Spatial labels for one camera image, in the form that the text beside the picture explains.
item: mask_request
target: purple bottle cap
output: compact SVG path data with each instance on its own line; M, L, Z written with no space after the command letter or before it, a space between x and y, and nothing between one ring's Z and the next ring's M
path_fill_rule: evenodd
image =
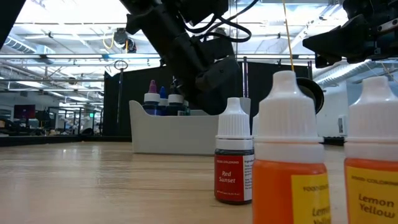
M156 90L157 88L156 88L156 82L155 82L155 80L151 80L150 81L150 85L149 85L149 91L148 91L148 93L157 93L157 90Z

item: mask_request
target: wooden table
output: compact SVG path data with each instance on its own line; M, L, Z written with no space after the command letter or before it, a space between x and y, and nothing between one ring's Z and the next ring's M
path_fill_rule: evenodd
M346 223L342 147L328 147L333 223ZM251 223L213 197L213 158L132 154L130 143L0 148L0 223Z

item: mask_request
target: white tray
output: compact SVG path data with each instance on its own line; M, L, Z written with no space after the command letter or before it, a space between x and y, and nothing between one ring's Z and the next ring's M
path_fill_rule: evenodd
M250 114L250 99L241 98ZM130 101L134 153L213 155L218 116L152 116Z

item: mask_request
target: orange liquid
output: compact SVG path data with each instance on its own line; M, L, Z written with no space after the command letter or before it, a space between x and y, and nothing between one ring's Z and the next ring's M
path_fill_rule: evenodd
M371 169L371 170L380 170L380 171L392 171L398 172L398 162L389 162L389 161L372 161L367 159L350 159L347 158L344 161L344 168L346 167L355 167L355 168L362 168L362 169ZM345 178L347 183L347 173L345 169ZM348 191L347 192L347 212L348 212L348 223L349 222L349 202L348 202Z
M255 160L252 170L253 223L293 224L292 175L324 173L324 164Z

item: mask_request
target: orange food coloring bottle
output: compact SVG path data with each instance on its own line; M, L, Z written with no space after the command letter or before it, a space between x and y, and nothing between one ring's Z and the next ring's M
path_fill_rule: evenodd
M313 101L295 73L274 74L254 138L254 224L330 224L329 185Z
M398 223L398 98L387 77L363 80L361 97L349 107L348 127L348 223Z

